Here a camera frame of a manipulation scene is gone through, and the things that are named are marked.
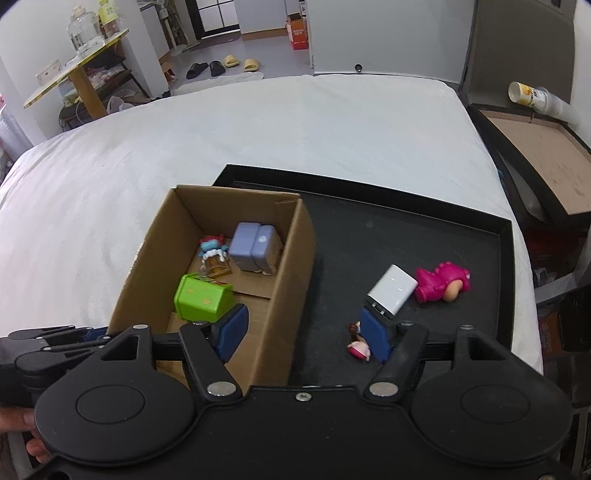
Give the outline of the person's left hand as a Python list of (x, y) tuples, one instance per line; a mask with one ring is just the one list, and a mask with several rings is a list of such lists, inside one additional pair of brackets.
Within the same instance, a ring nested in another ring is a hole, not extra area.
[(52, 455), (39, 438), (32, 409), (1, 407), (1, 478), (23, 479), (32, 471), (30, 457), (47, 464)]

